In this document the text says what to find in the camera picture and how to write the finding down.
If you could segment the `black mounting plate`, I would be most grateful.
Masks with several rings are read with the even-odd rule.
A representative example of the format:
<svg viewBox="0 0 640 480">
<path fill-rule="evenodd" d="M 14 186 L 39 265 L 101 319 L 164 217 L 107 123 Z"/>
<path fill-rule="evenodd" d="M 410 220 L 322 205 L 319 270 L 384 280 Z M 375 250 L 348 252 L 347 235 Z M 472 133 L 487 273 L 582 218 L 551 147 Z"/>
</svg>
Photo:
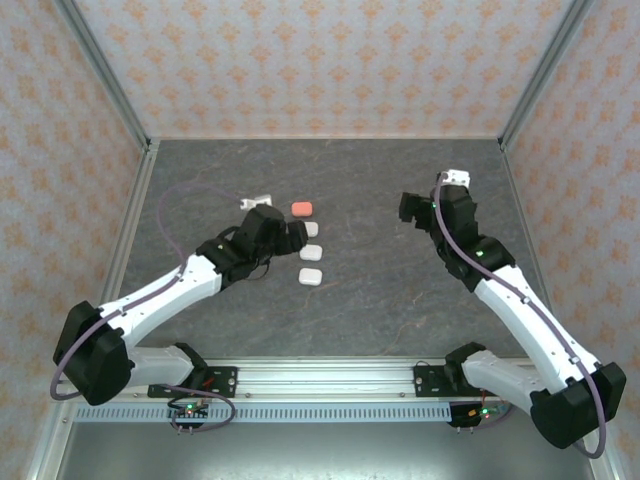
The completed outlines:
<svg viewBox="0 0 640 480">
<path fill-rule="evenodd" d="M 417 362 L 413 367 L 414 390 L 419 398 L 447 397 L 451 383 L 442 365 Z"/>
<path fill-rule="evenodd" d="M 201 386 L 205 391 L 234 398 L 238 384 L 238 368 L 234 366 L 209 366 Z"/>
</svg>

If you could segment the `grey metal base plate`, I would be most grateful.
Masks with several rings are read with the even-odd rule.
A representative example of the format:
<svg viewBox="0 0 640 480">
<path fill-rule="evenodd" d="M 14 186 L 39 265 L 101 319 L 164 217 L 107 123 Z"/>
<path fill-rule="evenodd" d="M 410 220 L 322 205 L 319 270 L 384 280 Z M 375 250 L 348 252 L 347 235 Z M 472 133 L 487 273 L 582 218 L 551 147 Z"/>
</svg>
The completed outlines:
<svg viewBox="0 0 640 480">
<path fill-rule="evenodd" d="M 456 433 L 440 423 L 236 424 L 179 435 L 164 424 L 77 424 L 58 480 L 593 480 L 519 414 Z"/>
</svg>

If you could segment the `controller circuit board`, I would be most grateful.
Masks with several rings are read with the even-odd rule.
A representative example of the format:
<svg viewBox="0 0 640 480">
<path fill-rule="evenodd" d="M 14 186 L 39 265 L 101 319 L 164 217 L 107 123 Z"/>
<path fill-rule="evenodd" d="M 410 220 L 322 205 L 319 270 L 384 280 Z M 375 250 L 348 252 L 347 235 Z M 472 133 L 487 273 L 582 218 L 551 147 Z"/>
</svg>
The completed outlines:
<svg viewBox="0 0 640 480">
<path fill-rule="evenodd" d="M 177 397 L 167 402 L 169 418 L 177 423 L 203 423 L 209 416 L 209 405 L 202 399 Z"/>
<path fill-rule="evenodd" d="M 502 418 L 511 409 L 509 404 L 482 404 L 473 401 L 451 402 L 449 407 L 451 419 L 448 424 L 459 429 L 488 426 Z"/>
</svg>

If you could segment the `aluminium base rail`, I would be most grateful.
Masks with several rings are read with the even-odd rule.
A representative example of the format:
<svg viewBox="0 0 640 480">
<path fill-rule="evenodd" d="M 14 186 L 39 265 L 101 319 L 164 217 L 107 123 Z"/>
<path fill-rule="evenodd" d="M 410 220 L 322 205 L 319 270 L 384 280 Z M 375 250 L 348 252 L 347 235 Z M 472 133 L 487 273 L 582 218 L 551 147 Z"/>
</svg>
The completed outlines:
<svg viewBox="0 0 640 480">
<path fill-rule="evenodd" d="M 246 401 L 403 401 L 415 396 L 413 368 L 442 358 L 238 357 L 209 359 L 238 369 L 235 398 Z"/>
</svg>

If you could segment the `aluminium table edge rail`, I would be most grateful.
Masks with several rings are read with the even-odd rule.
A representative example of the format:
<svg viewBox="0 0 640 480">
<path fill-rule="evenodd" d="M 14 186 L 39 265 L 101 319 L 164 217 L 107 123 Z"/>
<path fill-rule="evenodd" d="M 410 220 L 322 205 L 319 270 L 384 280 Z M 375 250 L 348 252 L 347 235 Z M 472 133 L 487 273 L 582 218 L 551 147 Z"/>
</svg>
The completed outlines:
<svg viewBox="0 0 640 480">
<path fill-rule="evenodd" d="M 126 204 L 119 235 L 109 263 L 100 296 L 100 304 L 114 300 L 120 292 L 133 239 L 156 161 L 160 140 L 152 138 L 142 150 L 134 183 Z M 26 480 L 56 480 L 73 428 L 80 398 L 47 403 L 47 416 L 37 443 Z"/>
<path fill-rule="evenodd" d="M 513 191 L 513 195 L 517 204 L 519 216 L 525 231 L 526 242 L 532 258 L 533 268 L 536 279 L 540 287 L 541 298 L 546 307 L 554 313 L 554 305 L 549 295 L 546 278 L 541 269 L 541 264 L 536 250 L 535 236 L 533 231 L 533 223 L 529 220 L 526 212 L 526 202 L 521 196 L 521 190 L 516 179 L 515 168 L 512 166 L 507 147 L 500 145 L 504 168 L 509 178 L 509 182 Z M 624 462 L 621 460 L 618 449 L 613 445 L 611 440 L 607 441 L 606 449 L 599 459 L 590 459 L 589 465 L 594 480 L 630 480 L 626 474 Z"/>
</svg>

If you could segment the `aluminium frame post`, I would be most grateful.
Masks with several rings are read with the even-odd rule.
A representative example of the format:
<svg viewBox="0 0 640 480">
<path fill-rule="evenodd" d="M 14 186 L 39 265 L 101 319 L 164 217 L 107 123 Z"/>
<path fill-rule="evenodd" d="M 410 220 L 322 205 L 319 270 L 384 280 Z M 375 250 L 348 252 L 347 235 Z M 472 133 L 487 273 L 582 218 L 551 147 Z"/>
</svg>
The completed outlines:
<svg viewBox="0 0 640 480">
<path fill-rule="evenodd" d="M 143 151 L 147 151 L 151 144 L 151 138 L 145 131 L 77 0 L 52 0 L 52 2 L 75 36 L 84 57 L 97 75 L 126 129 L 136 144 Z"/>
<path fill-rule="evenodd" d="M 595 0 L 571 0 L 568 10 L 520 96 L 502 134 L 498 137 L 502 152 L 506 152 L 516 140 L 594 2 Z"/>
</svg>

